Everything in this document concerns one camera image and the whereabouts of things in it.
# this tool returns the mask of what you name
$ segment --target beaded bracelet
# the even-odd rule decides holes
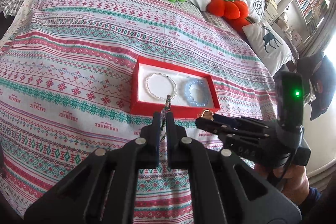
[[[163,73],[160,73],[160,72],[158,72],[158,73],[154,73],[154,74],[152,74],[152,75],[150,75],[150,76],[148,76],[148,77],[146,78],[146,88],[147,88],[147,91],[149,92],[149,94],[152,95],[153,97],[155,97],[156,99],[158,99],[159,101],[165,101],[165,100],[166,100],[166,98],[163,98],[163,97],[160,97],[160,96],[156,96],[156,95],[150,90],[150,88],[149,88],[149,86],[148,86],[148,80],[149,80],[150,78],[152,78],[153,76],[155,76],[155,75],[160,75],[160,76],[166,77],[168,80],[171,81],[171,83],[172,83],[172,85],[173,85],[173,89],[174,89],[174,90],[173,90],[173,93],[171,94],[171,97],[170,97],[170,100],[172,100],[172,99],[176,96],[176,93],[177,93],[177,87],[176,87],[176,84],[175,84],[174,80],[173,80],[171,77],[169,77],[168,75],[165,75],[165,74],[163,74]]]
[[[197,102],[195,101],[194,97],[191,95],[190,88],[192,85],[197,85],[201,87],[203,91],[203,101],[202,102]],[[197,106],[197,107],[203,107],[207,106],[209,102],[209,90],[207,85],[203,80],[193,78],[187,84],[185,85],[184,89],[184,95],[187,99],[188,105],[190,106]]]

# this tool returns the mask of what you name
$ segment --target silver bracelet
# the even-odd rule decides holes
[[[163,77],[166,77],[166,78],[168,78],[168,80],[170,80],[171,81],[171,83],[173,84],[173,92],[172,92],[172,94],[171,94],[171,100],[176,96],[176,93],[177,93],[177,87],[176,87],[176,84],[175,84],[175,82],[174,82],[174,80],[171,78],[171,77],[169,77],[168,75],[165,75],[165,74],[163,74],[163,73],[160,73],[160,72],[158,72],[158,73],[154,73],[154,74],[152,74],[152,75],[150,75],[150,76],[148,76],[147,78],[146,78],[146,88],[147,88],[147,91],[153,96],[153,97],[155,97],[156,99],[158,99],[158,100],[160,100],[160,101],[165,101],[167,98],[163,98],[163,97],[160,97],[160,96],[156,96],[150,89],[149,89],[149,86],[148,86],[148,80],[151,78],[151,77],[153,77],[153,76],[155,76],[155,75],[160,75],[160,76],[163,76]]]

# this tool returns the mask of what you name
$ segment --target blue beaded bracelet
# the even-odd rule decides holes
[[[203,91],[203,100],[202,102],[195,101],[194,97],[191,95],[190,88],[192,85],[197,85]],[[190,106],[207,106],[209,102],[209,90],[204,80],[193,78],[188,81],[185,85],[184,95],[187,99],[188,105]]]

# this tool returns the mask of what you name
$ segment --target deer pillow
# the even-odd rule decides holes
[[[283,64],[292,60],[293,56],[288,45],[267,22],[244,26],[243,31],[253,51],[272,76]]]

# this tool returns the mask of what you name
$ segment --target screw head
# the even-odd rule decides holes
[[[227,148],[223,149],[220,153],[221,153],[224,157],[230,157],[231,154],[232,154],[231,150],[230,150],[230,149],[227,149]]]
[[[98,148],[94,153],[96,156],[104,156],[106,154],[106,150],[104,148]]]
[[[141,145],[141,144],[145,144],[146,143],[146,139],[145,138],[136,138],[135,139],[135,143],[138,144],[138,145]]]
[[[183,137],[183,138],[181,139],[181,141],[182,141],[182,143],[190,144],[190,143],[193,141],[193,139],[190,138],[190,137]]]

